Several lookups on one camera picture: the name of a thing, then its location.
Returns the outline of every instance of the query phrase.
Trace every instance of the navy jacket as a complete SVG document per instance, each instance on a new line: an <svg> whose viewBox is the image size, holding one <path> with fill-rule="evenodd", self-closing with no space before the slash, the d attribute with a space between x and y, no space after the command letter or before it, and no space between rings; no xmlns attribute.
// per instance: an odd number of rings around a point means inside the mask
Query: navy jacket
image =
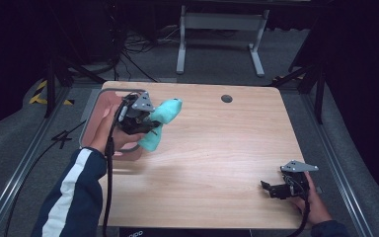
<svg viewBox="0 0 379 237"><path fill-rule="evenodd" d="M107 160L93 149L76 150L44 201L32 236L86 237L97 235L103 208L103 191L98 180L106 174ZM344 225L335 220L313 227L313 237L344 237Z"/></svg>

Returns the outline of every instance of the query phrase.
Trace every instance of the wooden table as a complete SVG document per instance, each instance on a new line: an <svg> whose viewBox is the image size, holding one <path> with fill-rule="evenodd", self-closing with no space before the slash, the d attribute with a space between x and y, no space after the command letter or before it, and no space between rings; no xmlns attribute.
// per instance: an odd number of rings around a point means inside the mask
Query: wooden table
<svg viewBox="0 0 379 237"><path fill-rule="evenodd" d="M274 88L107 82L145 89L152 104L180 98L154 152L114 161L110 226L297 228L301 216L270 198L260 180L283 184L279 166L304 162L285 106ZM221 101L230 95L233 102ZM100 181L104 195L107 180Z"/></svg>

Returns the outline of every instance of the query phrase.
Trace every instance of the person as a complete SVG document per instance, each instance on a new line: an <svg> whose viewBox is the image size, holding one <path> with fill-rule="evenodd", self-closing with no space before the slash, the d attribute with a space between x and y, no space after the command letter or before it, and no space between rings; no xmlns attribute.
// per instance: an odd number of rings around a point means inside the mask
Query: person
<svg viewBox="0 0 379 237"><path fill-rule="evenodd" d="M92 236L97 235L99 217L103 208L103 192L98 180L107 172L104 156L107 139L113 124L116 107L111 107L97 128L91 144L76 150L61 177L42 204L32 236ZM145 134L128 135L120 129L113 132L115 149L128 142L136 142ZM310 214L313 237L348 236L346 228L329 215L324 203L316 193L310 175ZM304 200L292 200L304 210Z"/></svg>
<svg viewBox="0 0 379 237"><path fill-rule="evenodd" d="M315 184L310 177L309 172L304 173L307 181L309 182L309 198L310 213L308 216L308 222L312 225L311 235L312 237L347 237L349 236L346 227L332 219L328 212L324 202L320 198L316 191ZM300 209L300 212L304 212L305 201L301 197L292 197L290 201Z"/></svg>

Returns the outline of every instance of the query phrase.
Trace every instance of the teal cloth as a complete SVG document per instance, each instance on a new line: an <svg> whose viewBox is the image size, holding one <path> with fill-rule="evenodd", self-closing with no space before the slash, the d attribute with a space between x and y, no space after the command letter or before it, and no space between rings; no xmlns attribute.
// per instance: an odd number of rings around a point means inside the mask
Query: teal cloth
<svg viewBox="0 0 379 237"><path fill-rule="evenodd" d="M171 122L181 111L183 101L180 99L172 99L163 102L155 112L150 114L151 120L156 120L161 124L154 128L153 131L149 131L138 144L147 151L154 151L159 145L162 137L162 127L164 124Z"/></svg>

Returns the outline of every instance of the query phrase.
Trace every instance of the gray carpet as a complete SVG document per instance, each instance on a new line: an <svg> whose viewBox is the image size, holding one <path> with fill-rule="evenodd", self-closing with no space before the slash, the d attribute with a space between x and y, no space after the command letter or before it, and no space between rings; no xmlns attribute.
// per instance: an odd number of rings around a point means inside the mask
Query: gray carpet
<svg viewBox="0 0 379 237"><path fill-rule="evenodd" d="M189 33L183 75L175 73L178 56L178 44L175 41L130 56L146 73L154 78L161 78L164 82L260 86L269 83L275 76L287 74L287 68L307 36L307 31L265 32L259 50L265 69L264 78L256 76L247 51L248 43L255 36L251 33L226 34L231 37L223 37L212 32ZM146 78L127 59L124 58L123 61L125 63L119 64L116 68L121 80L135 81ZM101 76L112 80L113 75L110 71ZM325 191L322 198L333 217L346 225L351 236L358 236L329 166L325 147L320 141L312 118L307 114L307 107L300 95L289 90L294 85L295 83L285 85L284 89L281 89L281 95L304 158L307 163L320 167L320 171L314 173L313 178ZM33 85L26 95L22 110L0 121L0 195L42 123L45 105L28 104L36 87L37 85ZM75 100L75 104L61 106L57 111L38 147L37 155L52 143L51 138L54 135L63 130L70 130L81 122L93 89L99 87L101 85L94 84L86 78L76 80L67 96L67 99ZM324 100L323 121L323 129L334 146L373 236L379 236L379 188L353 146L328 88ZM63 171L72 151L79 146L81 131L82 126L69 135L72 140L67 141L63 149L59 149L59 144L52 147L35 166L21 191L9 236L30 234L43 199ZM3 236L5 221L6 218L0 224L0 236ZM292 231L252 230L253 236L270 237L286 236ZM309 230L306 230L301 236L309 234Z"/></svg>

